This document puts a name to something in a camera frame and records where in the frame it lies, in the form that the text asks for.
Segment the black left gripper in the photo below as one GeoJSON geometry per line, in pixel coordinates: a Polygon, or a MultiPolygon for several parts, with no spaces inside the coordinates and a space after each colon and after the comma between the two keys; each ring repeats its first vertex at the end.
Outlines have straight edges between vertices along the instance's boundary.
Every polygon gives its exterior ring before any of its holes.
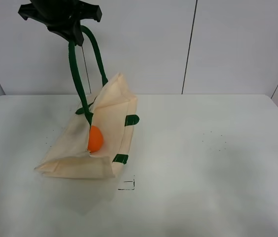
{"type": "Polygon", "coordinates": [[[32,0],[21,5],[18,13],[24,20],[31,18],[53,31],[79,31],[81,20],[100,22],[102,18],[98,5],[81,0],[32,0]]]}

